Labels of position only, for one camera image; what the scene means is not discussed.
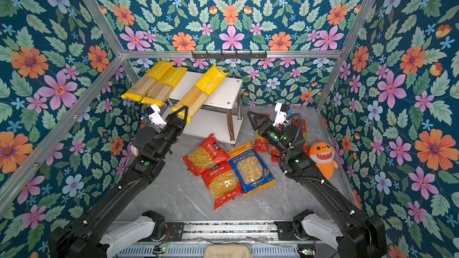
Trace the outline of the black hook rail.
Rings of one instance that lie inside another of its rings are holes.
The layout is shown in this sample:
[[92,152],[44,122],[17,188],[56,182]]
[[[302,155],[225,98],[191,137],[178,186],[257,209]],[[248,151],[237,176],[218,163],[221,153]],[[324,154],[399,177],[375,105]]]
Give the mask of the black hook rail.
[[192,51],[193,59],[266,59],[268,53],[266,51]]

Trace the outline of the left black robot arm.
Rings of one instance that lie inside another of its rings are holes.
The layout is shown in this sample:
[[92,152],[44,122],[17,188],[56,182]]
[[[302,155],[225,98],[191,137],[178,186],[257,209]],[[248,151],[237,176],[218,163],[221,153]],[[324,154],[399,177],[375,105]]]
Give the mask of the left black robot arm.
[[158,120],[137,133],[133,143],[137,154],[116,186],[71,226],[51,232],[51,257],[112,258],[138,240],[151,235],[162,238],[164,217],[154,211],[112,234],[107,232],[118,215],[161,173],[166,155],[186,126],[188,107],[179,108],[165,119],[156,112],[149,116]]

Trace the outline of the blue orecchiette pasta bag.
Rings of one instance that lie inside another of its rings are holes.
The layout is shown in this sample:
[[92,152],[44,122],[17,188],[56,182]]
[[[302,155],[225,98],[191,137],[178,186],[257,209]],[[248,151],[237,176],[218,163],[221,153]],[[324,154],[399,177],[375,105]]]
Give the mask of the blue orecchiette pasta bag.
[[228,163],[240,180],[244,197],[277,183],[251,142],[234,148],[228,154]]

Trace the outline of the orange shark plush toy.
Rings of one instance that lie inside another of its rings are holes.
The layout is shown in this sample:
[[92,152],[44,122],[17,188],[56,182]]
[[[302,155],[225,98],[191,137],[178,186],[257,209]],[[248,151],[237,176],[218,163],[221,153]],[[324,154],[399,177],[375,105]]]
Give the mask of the orange shark plush toy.
[[334,160],[334,148],[325,142],[317,142],[310,147],[309,157],[315,162],[321,173],[330,180],[338,169],[338,163]]

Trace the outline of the red macaroni bag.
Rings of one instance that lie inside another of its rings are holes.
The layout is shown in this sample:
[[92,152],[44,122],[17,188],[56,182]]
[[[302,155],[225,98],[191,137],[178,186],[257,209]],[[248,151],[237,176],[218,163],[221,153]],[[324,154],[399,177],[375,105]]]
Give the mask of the red macaroni bag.
[[243,194],[243,188],[228,162],[216,164],[202,173],[203,181],[215,200],[214,210]]
[[230,158],[214,134],[211,134],[196,150],[183,157],[182,160],[193,175],[200,176],[208,168],[226,162]]

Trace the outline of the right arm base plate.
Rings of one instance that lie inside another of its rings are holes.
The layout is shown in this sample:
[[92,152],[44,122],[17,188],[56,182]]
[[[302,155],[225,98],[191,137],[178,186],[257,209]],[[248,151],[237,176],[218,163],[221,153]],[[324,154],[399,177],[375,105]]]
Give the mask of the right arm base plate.
[[293,222],[290,221],[275,221],[277,227],[277,235],[279,241],[301,241],[306,239],[306,236],[299,236],[294,229]]

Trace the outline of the beige box at bottom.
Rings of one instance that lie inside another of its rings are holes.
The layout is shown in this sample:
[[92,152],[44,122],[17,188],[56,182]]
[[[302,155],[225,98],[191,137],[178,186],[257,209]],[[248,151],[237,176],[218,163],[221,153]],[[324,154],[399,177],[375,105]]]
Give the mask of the beige box at bottom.
[[204,258],[251,258],[248,246],[233,244],[213,244],[204,251]]

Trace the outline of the red macaroni bag upper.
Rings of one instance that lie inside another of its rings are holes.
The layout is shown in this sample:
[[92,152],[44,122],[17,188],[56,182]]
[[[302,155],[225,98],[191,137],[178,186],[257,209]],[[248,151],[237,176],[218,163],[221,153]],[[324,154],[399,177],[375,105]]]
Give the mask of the red macaroni bag upper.
[[193,175],[200,176],[208,168],[226,162],[230,158],[214,134],[211,134],[196,150],[183,157],[182,160]]

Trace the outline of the white two-tier shelf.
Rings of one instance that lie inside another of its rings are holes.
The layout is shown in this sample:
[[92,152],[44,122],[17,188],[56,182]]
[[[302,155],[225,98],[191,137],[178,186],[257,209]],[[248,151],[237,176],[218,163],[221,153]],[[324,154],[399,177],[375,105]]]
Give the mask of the white two-tier shelf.
[[185,127],[184,134],[207,138],[210,134],[222,143],[235,145],[243,117],[240,103],[242,80],[225,78],[215,92],[205,101],[202,108]]

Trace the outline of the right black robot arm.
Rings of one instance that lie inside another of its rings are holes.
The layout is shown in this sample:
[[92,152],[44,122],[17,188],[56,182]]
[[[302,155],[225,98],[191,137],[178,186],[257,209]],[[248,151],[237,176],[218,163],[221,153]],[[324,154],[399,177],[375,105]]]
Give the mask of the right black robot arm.
[[311,153],[304,150],[301,115],[287,115],[281,123],[253,111],[247,115],[253,130],[279,150],[284,175],[305,187],[333,219],[324,220],[305,210],[294,217],[296,232],[318,238],[340,258],[384,257],[388,247],[383,221],[360,210],[322,174]]

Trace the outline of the red spaghetti pack left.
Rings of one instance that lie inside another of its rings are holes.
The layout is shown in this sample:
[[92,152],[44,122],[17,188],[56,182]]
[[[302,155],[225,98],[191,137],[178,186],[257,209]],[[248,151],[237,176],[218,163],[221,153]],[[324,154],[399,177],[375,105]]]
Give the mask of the red spaghetti pack left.
[[262,152],[262,153],[269,153],[270,151],[269,141],[263,138],[259,134],[258,130],[255,132],[254,150],[256,150],[257,152]]

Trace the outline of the red macaroni bag lower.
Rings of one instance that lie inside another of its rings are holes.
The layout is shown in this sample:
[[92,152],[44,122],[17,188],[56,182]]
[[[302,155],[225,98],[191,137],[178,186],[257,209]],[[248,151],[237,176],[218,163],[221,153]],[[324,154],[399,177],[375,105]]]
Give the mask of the red macaroni bag lower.
[[243,194],[243,188],[228,162],[216,164],[202,173],[203,181],[215,200],[214,210]]

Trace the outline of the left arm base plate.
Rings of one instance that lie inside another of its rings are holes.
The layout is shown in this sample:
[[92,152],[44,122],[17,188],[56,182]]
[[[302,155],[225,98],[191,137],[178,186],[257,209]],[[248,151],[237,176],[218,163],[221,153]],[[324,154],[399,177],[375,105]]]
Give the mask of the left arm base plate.
[[160,242],[179,242],[182,241],[184,234],[184,222],[165,222],[160,225]]

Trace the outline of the yellow spaghetti bag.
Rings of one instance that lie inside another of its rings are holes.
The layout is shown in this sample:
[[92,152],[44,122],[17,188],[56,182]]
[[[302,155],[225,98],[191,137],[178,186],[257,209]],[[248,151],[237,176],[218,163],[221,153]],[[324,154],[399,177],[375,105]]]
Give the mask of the yellow spaghetti bag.
[[159,61],[121,97],[140,102],[173,67],[172,62]]
[[184,95],[182,99],[180,99],[180,101],[175,105],[174,108],[180,108],[184,105],[188,106],[188,116],[190,123],[191,119],[204,105],[205,101],[219,87],[219,85],[226,78],[227,75],[227,73],[224,73],[222,70],[218,69],[214,64],[187,92],[187,94]]
[[141,103],[162,107],[186,72],[187,68],[170,68],[151,91],[141,100]]

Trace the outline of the red spaghetti pack right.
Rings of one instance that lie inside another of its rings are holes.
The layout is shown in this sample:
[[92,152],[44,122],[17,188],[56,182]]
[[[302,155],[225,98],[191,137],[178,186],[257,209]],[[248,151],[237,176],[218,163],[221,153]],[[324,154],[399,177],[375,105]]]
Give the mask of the red spaghetti pack right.
[[309,151],[310,151],[310,147],[309,147],[309,143],[308,143],[308,137],[307,137],[307,128],[306,128],[306,121],[304,119],[302,119],[302,136],[305,140],[305,143],[303,145],[303,150],[309,154]]

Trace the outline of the red spaghetti pack middle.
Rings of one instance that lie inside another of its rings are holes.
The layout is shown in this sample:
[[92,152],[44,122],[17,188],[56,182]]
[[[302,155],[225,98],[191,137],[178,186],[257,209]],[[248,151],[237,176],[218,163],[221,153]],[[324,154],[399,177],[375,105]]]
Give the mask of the red spaghetti pack middle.
[[280,151],[272,146],[270,155],[271,155],[271,162],[275,163],[275,164],[278,164],[279,163]]

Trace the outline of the red spaghetti pack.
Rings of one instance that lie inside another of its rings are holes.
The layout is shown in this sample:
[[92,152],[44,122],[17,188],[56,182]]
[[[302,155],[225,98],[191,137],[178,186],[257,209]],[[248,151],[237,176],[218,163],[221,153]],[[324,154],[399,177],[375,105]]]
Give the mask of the red spaghetti pack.
[[259,134],[258,130],[255,132],[254,150],[256,150],[257,152],[262,152],[262,153],[269,153],[270,151],[269,141],[263,138]]
[[306,128],[306,121],[304,119],[302,119],[302,136],[305,140],[305,143],[303,145],[303,150],[309,154],[309,151],[310,151],[310,147],[309,147],[309,143],[308,143],[308,137],[307,137],[307,128]]
[[275,164],[278,164],[279,163],[280,151],[272,146],[270,155],[271,155],[271,162],[275,163]]

